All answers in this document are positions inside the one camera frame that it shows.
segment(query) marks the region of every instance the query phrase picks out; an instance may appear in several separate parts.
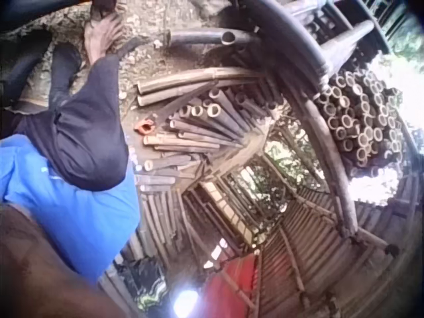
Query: bare foot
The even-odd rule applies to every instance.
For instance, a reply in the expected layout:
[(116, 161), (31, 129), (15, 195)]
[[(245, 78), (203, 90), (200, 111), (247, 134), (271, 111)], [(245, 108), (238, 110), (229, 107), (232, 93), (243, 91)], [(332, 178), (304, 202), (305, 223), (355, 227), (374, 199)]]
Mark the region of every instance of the bare foot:
[(122, 18), (117, 13), (111, 13), (101, 21), (90, 20), (85, 24), (84, 45), (91, 65), (106, 56), (106, 51), (122, 35), (123, 27)]

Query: stack of bamboo tubes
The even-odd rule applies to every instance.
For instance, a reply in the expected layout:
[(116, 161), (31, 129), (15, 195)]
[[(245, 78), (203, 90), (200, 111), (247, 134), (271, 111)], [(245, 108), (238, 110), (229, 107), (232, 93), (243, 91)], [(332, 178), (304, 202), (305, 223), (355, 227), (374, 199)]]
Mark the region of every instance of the stack of bamboo tubes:
[(378, 175), (378, 168), (402, 161), (401, 92), (387, 88), (369, 70), (341, 71), (316, 100), (348, 176)]
[[(237, 70), (239, 74), (244, 74), (245, 79), (239, 77), (225, 81), (228, 82), (226, 86), (218, 81), (215, 87), (194, 97), (188, 104), (181, 105), (174, 114), (169, 114), (168, 120), (156, 134), (143, 137), (143, 144), (161, 152), (161, 158), (146, 160), (142, 166), (136, 167), (141, 175), (141, 191), (167, 191), (176, 178), (195, 179), (198, 172), (205, 168), (207, 159), (231, 148), (244, 148), (246, 135), (263, 134), (261, 126), (265, 118), (276, 118), (277, 106), (284, 103), (284, 99), (271, 79), (265, 80), (256, 72), (240, 68), (222, 69)], [(158, 81), (170, 83), (174, 76)], [(149, 82), (139, 83), (139, 93), (150, 92), (151, 87)], [(175, 92), (181, 87), (173, 88), (174, 98), (179, 95)], [(184, 93), (190, 94), (192, 91), (184, 90)], [(144, 96), (148, 95), (139, 96), (140, 105), (145, 105)], [(194, 166), (197, 167), (194, 174), (184, 172)]]

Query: person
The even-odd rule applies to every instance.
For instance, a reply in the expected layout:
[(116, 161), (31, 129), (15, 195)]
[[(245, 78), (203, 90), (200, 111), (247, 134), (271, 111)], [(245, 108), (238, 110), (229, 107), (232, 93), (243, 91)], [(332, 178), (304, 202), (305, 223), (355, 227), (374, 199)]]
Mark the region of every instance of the person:
[(75, 95), (69, 88), (80, 54), (60, 43), (53, 53), (48, 110), (1, 110), (0, 202), (40, 225), (64, 263), (92, 284), (140, 221), (118, 102), (119, 59), (140, 40), (106, 54), (122, 27), (116, 13), (87, 23), (91, 69)]
[(0, 317), (126, 317), (64, 264), (27, 216), (0, 203), (0, 220)]

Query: blue shirt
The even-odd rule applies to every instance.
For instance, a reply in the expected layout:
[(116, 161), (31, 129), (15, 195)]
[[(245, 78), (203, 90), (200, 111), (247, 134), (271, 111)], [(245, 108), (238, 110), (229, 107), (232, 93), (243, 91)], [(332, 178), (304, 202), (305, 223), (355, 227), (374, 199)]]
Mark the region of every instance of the blue shirt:
[(30, 140), (19, 134), (0, 140), (0, 200), (27, 208), (62, 259), (92, 283), (140, 221), (130, 164), (116, 187), (81, 190), (54, 173)]

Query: bright light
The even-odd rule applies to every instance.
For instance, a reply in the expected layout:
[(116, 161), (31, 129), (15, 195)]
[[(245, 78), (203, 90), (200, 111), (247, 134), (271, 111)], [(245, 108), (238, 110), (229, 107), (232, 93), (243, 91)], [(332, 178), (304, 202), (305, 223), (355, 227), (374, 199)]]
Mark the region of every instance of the bright light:
[(215, 247), (213, 252), (211, 253), (211, 256), (214, 260), (217, 260), (219, 255), (221, 254), (222, 248), (220, 246)]
[(199, 298), (199, 294), (194, 290), (182, 291), (174, 303), (174, 312), (178, 318), (186, 318), (193, 311)]
[(208, 260), (208, 261), (205, 263), (205, 265), (203, 265), (203, 268), (208, 269), (208, 268), (211, 268), (212, 266), (213, 266), (213, 263), (212, 263), (210, 260)]
[(219, 245), (221, 245), (222, 248), (227, 248), (228, 247), (227, 242), (223, 238), (219, 241)]

